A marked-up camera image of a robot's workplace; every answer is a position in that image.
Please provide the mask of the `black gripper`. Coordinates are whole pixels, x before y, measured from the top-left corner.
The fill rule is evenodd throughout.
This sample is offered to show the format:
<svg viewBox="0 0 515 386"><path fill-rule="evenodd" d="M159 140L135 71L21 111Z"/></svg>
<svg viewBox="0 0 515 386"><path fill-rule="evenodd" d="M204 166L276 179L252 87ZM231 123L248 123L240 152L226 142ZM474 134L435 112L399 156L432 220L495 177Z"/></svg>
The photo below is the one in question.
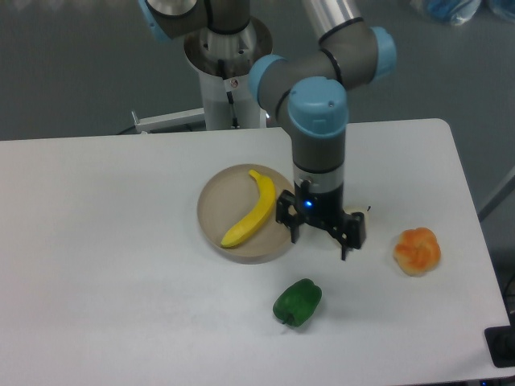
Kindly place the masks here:
<svg viewBox="0 0 515 386"><path fill-rule="evenodd" d="M345 261L351 250L361 249L366 231L362 216L343 211L344 168L339 166L325 173L299 166L293 170L295 194L281 192L276 201L275 221L289 230L293 244L299 239L302 224L328 232L340 244L341 260Z"/></svg>

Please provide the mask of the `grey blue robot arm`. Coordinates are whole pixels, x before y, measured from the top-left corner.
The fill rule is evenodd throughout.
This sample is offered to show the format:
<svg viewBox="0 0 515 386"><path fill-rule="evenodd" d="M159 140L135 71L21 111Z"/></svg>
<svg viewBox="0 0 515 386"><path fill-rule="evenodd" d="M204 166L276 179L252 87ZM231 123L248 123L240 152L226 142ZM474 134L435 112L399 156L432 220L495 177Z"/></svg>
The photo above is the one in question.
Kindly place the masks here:
<svg viewBox="0 0 515 386"><path fill-rule="evenodd" d="M305 1L318 51L297 62L273 52L267 27L247 1L142 1L157 36L181 37L196 70L207 129L243 129L272 117L289 135L294 182L278 191L252 170L258 199L229 228L222 248L236 248L276 220L297 240L301 225L327 232L343 251L365 241L365 215L343 208L347 93L390 74L391 35L368 27L354 1Z"/></svg>

